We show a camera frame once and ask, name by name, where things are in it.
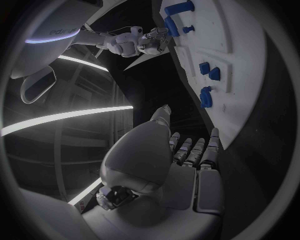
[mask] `led light strip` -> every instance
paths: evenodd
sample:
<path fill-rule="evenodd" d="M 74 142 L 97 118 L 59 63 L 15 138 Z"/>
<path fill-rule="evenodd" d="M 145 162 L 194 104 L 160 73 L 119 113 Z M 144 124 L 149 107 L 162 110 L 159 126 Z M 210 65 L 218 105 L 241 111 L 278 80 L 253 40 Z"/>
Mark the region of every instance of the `led light strip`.
<path fill-rule="evenodd" d="M 125 110 L 125 109 L 133 109 L 133 106 L 114 106 L 114 107 L 105 107 L 105 108 L 95 108 L 95 109 L 80 110 L 80 111 L 70 111 L 70 112 L 64 112 L 64 113 L 59 113 L 59 114 L 54 114 L 54 115 L 33 118 L 30 120 L 18 122 L 13 125 L 9 125 L 9 126 L 2 128 L 1 129 L 1 137 L 5 136 L 7 134 L 13 133 L 15 131 L 25 129 L 28 127 L 32 127 L 32 126 L 35 126 L 38 124 L 49 123 L 52 121 L 73 118 L 73 117 L 77 117 L 77 116 L 105 113 L 105 112 Z"/>
<path fill-rule="evenodd" d="M 73 57 L 69 57 L 69 56 L 63 56 L 63 55 L 60 55 L 58 58 L 59 58 L 59 59 L 70 60 L 70 61 L 73 61 L 73 62 L 85 64 L 85 65 L 89 65 L 89 66 L 91 66 L 91 67 L 94 67 L 94 68 L 97 68 L 97 69 L 101 69 L 101 70 L 104 70 L 104 71 L 107 71 L 107 72 L 108 72 L 108 70 L 107 70 L 105 67 L 98 66 L 98 65 L 93 64 L 93 63 L 90 63 L 90 62 L 88 62 L 88 61 L 82 61 L 82 60 L 79 60 L 79 59 L 77 59 L 77 58 L 73 58 Z"/>
<path fill-rule="evenodd" d="M 30 39 L 28 39 L 28 40 L 25 41 L 25 43 L 27 43 L 27 44 L 42 44 L 42 43 L 54 42 L 54 41 L 68 39 L 68 38 L 74 37 L 79 32 L 80 32 L 80 29 L 77 32 L 75 32 L 75 33 L 73 33 L 71 35 L 68 35 L 68 36 L 62 36 L 62 37 L 53 38 L 53 39 L 46 39 L 46 40 L 30 40 Z"/>
<path fill-rule="evenodd" d="M 79 195 L 74 197 L 71 201 L 68 202 L 70 205 L 75 205 L 78 203 L 81 199 L 83 199 L 86 195 L 88 195 L 94 188 L 96 188 L 100 183 L 102 183 L 101 178 L 99 177 L 96 181 L 94 181 L 89 187 L 87 187 L 85 190 L 83 190 Z"/>

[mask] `glowing light strip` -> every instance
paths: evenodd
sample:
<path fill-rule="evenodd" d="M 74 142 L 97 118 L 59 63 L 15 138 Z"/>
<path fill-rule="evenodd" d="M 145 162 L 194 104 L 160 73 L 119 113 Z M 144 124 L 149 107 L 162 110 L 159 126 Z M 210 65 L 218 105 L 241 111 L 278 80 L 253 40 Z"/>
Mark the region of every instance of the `glowing light strip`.
<path fill-rule="evenodd" d="M 71 201 L 68 202 L 70 205 L 75 205 L 78 203 L 81 199 L 83 199 L 86 195 L 88 195 L 94 188 L 96 188 L 100 183 L 102 183 L 101 178 L 99 177 L 96 181 L 94 181 L 89 187 L 87 187 L 85 190 L 83 190 L 79 195 L 74 197 Z"/>
<path fill-rule="evenodd" d="M 77 35 L 78 33 L 80 32 L 80 29 L 71 34 L 71 35 L 68 35 L 68 36 L 62 36 L 62 37 L 58 37 L 58 38 L 53 38 L 53 39 L 47 39 L 47 40 L 26 40 L 25 43 L 27 44 L 42 44 L 42 43 L 49 43 L 49 42 L 54 42 L 54 41 L 58 41 L 58 40 L 63 40 L 63 39 L 68 39 L 68 38 L 71 38 L 71 37 L 74 37 L 75 35 Z"/>
<path fill-rule="evenodd" d="M 98 113 L 105 113 L 105 112 L 111 112 L 111 111 L 118 111 L 118 110 L 125 110 L 125 109 L 133 109 L 133 106 L 114 106 L 114 107 L 105 107 L 105 108 L 95 108 L 95 109 L 88 109 L 88 110 L 80 110 L 80 111 L 70 111 L 70 112 L 64 112 L 54 115 L 48 115 L 48 116 L 42 116 L 38 118 L 33 118 L 30 120 L 22 121 L 15 123 L 13 125 L 6 126 L 1 129 L 1 137 L 13 133 L 15 131 L 25 129 L 28 127 L 32 127 L 38 124 L 44 124 L 49 123 L 56 120 L 61 119 L 67 119 L 67 118 L 73 118 L 83 115 L 89 115 L 89 114 L 98 114 Z"/>
<path fill-rule="evenodd" d="M 85 65 L 89 65 L 89 66 L 91 66 L 91 67 L 94 67 L 94 68 L 97 68 L 97 69 L 101 69 L 101 70 L 104 70 L 104 71 L 107 71 L 107 72 L 108 72 L 108 70 L 107 70 L 105 67 L 103 67 L 103 66 L 98 66 L 98 65 L 93 64 L 93 63 L 90 63 L 90 62 L 88 62 L 88 61 L 82 61 L 82 60 L 79 60 L 79 59 L 77 59 L 77 58 L 73 58 L 73 57 L 69 57 L 69 56 L 63 56 L 63 55 L 60 55 L 58 58 L 59 58 L 59 59 L 70 60 L 70 61 L 73 61 L 73 62 L 85 64 Z"/>

